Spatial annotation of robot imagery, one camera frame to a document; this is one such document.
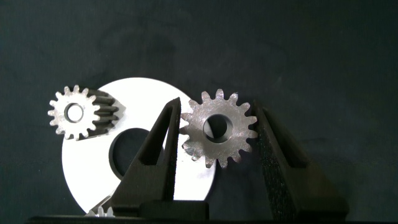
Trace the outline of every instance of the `disc hole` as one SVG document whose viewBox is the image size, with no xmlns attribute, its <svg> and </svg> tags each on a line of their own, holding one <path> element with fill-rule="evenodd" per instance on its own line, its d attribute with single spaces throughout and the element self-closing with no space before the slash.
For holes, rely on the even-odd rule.
<svg viewBox="0 0 398 224">
<path fill-rule="evenodd" d="M 126 174 L 148 134 L 149 131 L 145 129 L 131 128 L 120 133 L 113 141 L 109 150 L 109 163 L 119 179 L 122 179 Z M 163 151 L 160 151 L 158 163 L 163 160 Z"/>
</svg>

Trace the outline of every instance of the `dark background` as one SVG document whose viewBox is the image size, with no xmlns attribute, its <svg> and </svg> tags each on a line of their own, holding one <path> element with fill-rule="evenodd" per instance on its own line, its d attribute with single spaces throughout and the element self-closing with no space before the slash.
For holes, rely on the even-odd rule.
<svg viewBox="0 0 398 224">
<path fill-rule="evenodd" d="M 398 221 L 397 3 L 0 1 L 0 222 L 83 214 L 49 101 L 127 77 L 261 100 L 347 198 L 348 220 Z M 255 154 L 217 171 L 212 219 L 271 218 Z"/>
</svg>

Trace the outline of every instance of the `metal gear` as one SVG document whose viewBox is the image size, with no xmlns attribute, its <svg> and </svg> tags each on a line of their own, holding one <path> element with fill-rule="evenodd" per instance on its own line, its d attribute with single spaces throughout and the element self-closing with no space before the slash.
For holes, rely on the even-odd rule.
<svg viewBox="0 0 398 224">
<path fill-rule="evenodd" d="M 56 92 L 58 101 L 51 100 L 50 105 L 54 110 L 48 112 L 54 119 L 51 126 L 57 125 L 57 134 L 64 134 L 65 139 L 79 140 L 105 134 L 113 127 L 112 121 L 118 117 L 113 115 L 118 110 L 112 106 L 114 98 L 107 93 L 85 88 L 81 93 L 79 86 L 75 85 L 73 91 L 69 87 L 64 88 L 65 94 Z"/>
<path fill-rule="evenodd" d="M 101 206 L 98 207 L 98 213 L 95 213 L 94 211 L 90 210 L 85 216 L 86 217 L 112 217 L 112 218 L 115 217 L 113 215 L 112 207 L 109 207 L 108 210 L 106 212 L 104 212 L 104 208 Z"/>
<path fill-rule="evenodd" d="M 205 91 L 201 93 L 201 98 L 203 101 L 201 105 L 196 101 L 189 101 L 193 110 L 192 114 L 181 114 L 182 119 L 189 122 L 188 126 L 180 129 L 181 134 L 189 135 L 189 139 L 182 147 L 193 149 L 193 161 L 205 156 L 207 168 L 210 168 L 216 159 L 222 168 L 228 165 L 228 157 L 232 157 L 235 162 L 240 162 L 240 149 L 251 152 L 251 146 L 246 139 L 257 137 L 257 132 L 248 128 L 250 124 L 257 121 L 257 118 L 244 115 L 250 108 L 250 104 L 243 103 L 241 106 L 237 106 L 237 93 L 233 93 L 228 100 L 225 100 L 224 92 L 221 89 L 217 90 L 214 100 Z M 220 116 L 226 123 L 225 134 L 217 139 L 206 135 L 204 130 L 205 123 L 212 116 Z"/>
</svg>

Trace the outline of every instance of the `white washer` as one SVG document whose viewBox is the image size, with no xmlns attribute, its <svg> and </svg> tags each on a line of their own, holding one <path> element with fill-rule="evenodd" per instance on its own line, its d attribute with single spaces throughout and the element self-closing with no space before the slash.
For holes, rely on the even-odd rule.
<svg viewBox="0 0 398 224">
<path fill-rule="evenodd" d="M 192 113 L 188 104 L 190 98 L 185 93 L 150 78 L 126 78 L 99 90 L 117 100 L 115 106 L 119 111 L 116 115 L 120 120 L 106 135 L 81 141 L 63 140 L 62 145 L 65 179 L 73 197 L 86 213 L 120 183 L 109 163 L 109 150 L 119 134 L 131 128 L 150 131 L 165 104 L 177 97 L 181 99 L 181 112 Z M 180 127 L 187 124 L 180 120 Z M 207 169 L 204 156 L 199 161 L 192 161 L 182 149 L 187 138 L 187 135 L 178 136 L 174 200 L 204 200 L 213 183 L 216 166 Z"/>
</svg>

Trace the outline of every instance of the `gear hole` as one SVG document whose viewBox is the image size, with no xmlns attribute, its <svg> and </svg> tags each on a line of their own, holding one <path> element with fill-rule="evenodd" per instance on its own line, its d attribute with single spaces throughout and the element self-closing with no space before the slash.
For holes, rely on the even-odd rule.
<svg viewBox="0 0 398 224">
<path fill-rule="evenodd" d="M 207 124 L 210 126 L 210 131 L 205 129 Z M 228 117 L 215 114 L 206 120 L 203 126 L 203 134 L 213 143 L 223 143 L 231 137 L 232 128 L 232 122 Z"/>
<path fill-rule="evenodd" d="M 65 118 L 71 123 L 77 123 L 83 118 L 83 108 L 77 103 L 70 103 L 64 111 Z"/>
<path fill-rule="evenodd" d="M 122 179 L 126 174 L 148 134 L 149 131 L 145 129 L 131 128 L 123 131 L 113 140 L 109 150 L 109 163 L 112 171 L 119 179 Z M 163 161 L 163 153 L 164 149 L 160 151 L 157 163 Z"/>
</svg>

